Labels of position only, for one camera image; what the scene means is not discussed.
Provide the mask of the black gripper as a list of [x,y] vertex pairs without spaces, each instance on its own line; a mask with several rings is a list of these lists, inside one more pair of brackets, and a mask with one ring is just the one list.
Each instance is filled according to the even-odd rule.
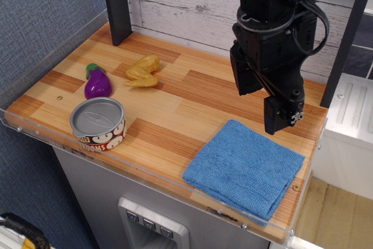
[[304,118],[304,82],[300,68],[314,47],[317,16],[305,8],[290,9],[277,19],[254,18],[243,8],[233,26],[236,41],[230,62],[240,96],[262,88],[265,132],[293,127]]

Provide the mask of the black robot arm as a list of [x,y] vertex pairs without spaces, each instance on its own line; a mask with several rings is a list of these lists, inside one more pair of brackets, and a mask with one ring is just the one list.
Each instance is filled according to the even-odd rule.
[[230,60],[240,95],[265,89],[265,131],[292,127],[303,118],[303,62],[321,50],[316,24],[329,21],[315,0],[240,0]]

